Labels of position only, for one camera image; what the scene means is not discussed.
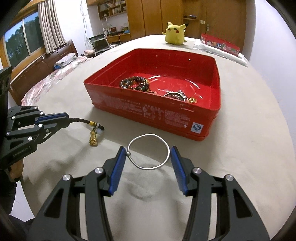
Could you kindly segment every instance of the cable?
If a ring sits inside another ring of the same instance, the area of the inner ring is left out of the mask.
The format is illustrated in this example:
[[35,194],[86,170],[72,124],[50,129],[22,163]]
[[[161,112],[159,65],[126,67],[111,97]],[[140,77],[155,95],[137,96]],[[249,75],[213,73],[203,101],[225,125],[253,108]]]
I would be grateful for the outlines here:
[[86,123],[86,124],[92,126],[95,129],[101,129],[102,131],[105,129],[98,122],[94,122],[94,121],[90,121],[90,120],[85,120],[85,119],[80,119],[80,118],[69,118],[69,120],[70,120],[70,123],[73,123],[73,122],[82,122],[82,123]]
[[87,6],[86,6],[86,9],[87,9],[87,13],[84,15],[82,0],[80,0],[80,13],[81,13],[82,18],[83,18],[84,36],[85,36],[84,44],[85,44],[86,48],[90,47],[92,50],[95,50],[93,45],[91,44],[91,41],[88,39],[88,37],[86,35],[87,24],[86,24],[85,16],[87,16],[88,13],[89,13],[89,9],[88,9]]

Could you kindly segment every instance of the pikachu plush toy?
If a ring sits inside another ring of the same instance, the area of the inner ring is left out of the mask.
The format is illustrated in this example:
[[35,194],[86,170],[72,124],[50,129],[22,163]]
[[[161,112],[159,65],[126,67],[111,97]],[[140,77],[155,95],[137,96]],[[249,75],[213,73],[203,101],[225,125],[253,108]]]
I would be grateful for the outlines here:
[[179,26],[168,22],[168,27],[165,33],[163,33],[163,35],[165,35],[165,41],[174,45],[181,45],[186,42],[184,32],[187,26],[188,23]]

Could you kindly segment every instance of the white tablecloth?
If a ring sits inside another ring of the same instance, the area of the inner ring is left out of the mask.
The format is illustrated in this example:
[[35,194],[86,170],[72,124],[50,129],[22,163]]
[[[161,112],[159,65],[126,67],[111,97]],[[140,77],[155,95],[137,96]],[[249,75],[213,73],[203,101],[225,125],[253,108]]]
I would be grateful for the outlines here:
[[[127,42],[79,66],[37,103],[45,114],[100,122],[105,128],[97,147],[89,146],[90,129],[73,123],[58,131],[25,158],[23,189],[36,215],[63,174],[88,174],[115,157],[136,136],[154,133],[176,145],[183,157],[210,175],[233,174],[261,216],[270,237],[285,223],[296,203],[296,162],[292,140],[279,105],[261,76],[233,61],[194,50],[194,39],[174,46],[153,35]],[[221,110],[202,142],[155,129],[96,109],[83,81],[135,48],[173,49],[212,56],[221,79]],[[139,164],[155,165],[166,156],[160,142],[142,139],[132,147]],[[184,197],[168,163],[142,171],[126,161],[117,192],[105,198],[115,240],[182,240],[191,198]],[[214,237],[211,225],[210,237]]]

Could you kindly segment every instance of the human hand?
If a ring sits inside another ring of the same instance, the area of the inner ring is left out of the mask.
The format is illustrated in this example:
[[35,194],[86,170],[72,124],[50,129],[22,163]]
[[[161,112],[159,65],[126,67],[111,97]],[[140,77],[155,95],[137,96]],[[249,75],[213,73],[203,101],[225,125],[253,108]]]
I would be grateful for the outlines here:
[[16,178],[20,178],[22,175],[22,171],[24,169],[24,159],[19,160],[18,162],[12,164],[10,166],[10,177],[14,180]]

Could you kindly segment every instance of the curtain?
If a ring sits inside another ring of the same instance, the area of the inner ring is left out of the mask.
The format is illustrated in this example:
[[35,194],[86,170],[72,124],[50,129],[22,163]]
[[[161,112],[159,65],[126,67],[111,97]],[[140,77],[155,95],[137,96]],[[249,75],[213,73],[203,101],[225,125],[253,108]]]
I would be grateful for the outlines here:
[[54,0],[40,2],[38,15],[46,53],[50,53],[66,43],[59,26]]

